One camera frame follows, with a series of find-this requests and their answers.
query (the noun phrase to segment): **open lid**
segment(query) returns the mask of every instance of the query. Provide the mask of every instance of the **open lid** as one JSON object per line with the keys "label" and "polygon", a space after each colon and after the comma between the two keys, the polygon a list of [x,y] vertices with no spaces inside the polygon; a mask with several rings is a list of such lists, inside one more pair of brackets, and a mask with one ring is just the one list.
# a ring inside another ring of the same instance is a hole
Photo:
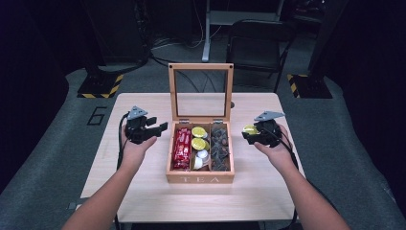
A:
{"label": "open lid", "polygon": [[169,63],[173,121],[230,121],[234,65]]}

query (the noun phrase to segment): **yellow and black hazard tape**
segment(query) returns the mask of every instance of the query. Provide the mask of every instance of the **yellow and black hazard tape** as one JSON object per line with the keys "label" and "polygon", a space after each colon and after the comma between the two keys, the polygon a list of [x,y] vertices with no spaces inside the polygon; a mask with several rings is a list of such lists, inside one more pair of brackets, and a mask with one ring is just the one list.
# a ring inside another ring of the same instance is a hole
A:
{"label": "yellow and black hazard tape", "polygon": [[107,94],[78,94],[78,98],[112,98],[116,94],[117,90],[119,89],[120,83],[122,82],[123,75],[119,75],[114,82],[113,87],[111,88],[110,92]]}
{"label": "yellow and black hazard tape", "polygon": [[305,77],[307,77],[307,75],[290,75],[290,74],[287,75],[287,79],[289,80],[290,89],[292,90],[293,96],[295,98],[301,98],[301,95],[299,94],[299,91],[298,91],[298,86],[296,85],[293,77],[305,78]]}

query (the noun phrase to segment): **hinge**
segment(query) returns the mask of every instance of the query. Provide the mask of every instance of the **hinge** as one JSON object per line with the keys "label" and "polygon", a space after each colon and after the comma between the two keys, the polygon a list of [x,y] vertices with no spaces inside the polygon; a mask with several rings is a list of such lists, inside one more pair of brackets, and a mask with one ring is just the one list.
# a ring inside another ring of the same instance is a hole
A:
{"label": "hinge", "polygon": [[214,124],[223,124],[223,119],[214,119],[213,123]]}
{"label": "hinge", "polygon": [[189,119],[179,119],[179,123],[180,123],[180,124],[188,124],[188,123],[189,123]]}

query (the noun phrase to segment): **forearm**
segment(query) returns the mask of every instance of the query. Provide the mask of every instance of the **forearm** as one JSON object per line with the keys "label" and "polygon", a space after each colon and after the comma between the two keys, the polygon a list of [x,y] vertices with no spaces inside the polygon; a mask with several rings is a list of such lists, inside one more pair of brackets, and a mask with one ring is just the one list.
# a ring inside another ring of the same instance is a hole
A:
{"label": "forearm", "polygon": [[69,218],[63,229],[108,229],[119,210],[133,172],[118,170]]}
{"label": "forearm", "polygon": [[334,208],[296,169],[281,172],[304,229],[349,229]]}

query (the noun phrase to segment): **chair backrest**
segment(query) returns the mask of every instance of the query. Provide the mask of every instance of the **chair backrest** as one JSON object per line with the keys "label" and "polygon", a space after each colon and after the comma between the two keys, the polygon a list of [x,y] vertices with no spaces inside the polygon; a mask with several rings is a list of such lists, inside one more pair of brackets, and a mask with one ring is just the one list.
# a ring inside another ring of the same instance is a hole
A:
{"label": "chair backrest", "polygon": [[295,28],[286,22],[243,19],[232,25],[229,32],[229,44],[231,39],[236,36],[289,42],[293,41],[295,35]]}

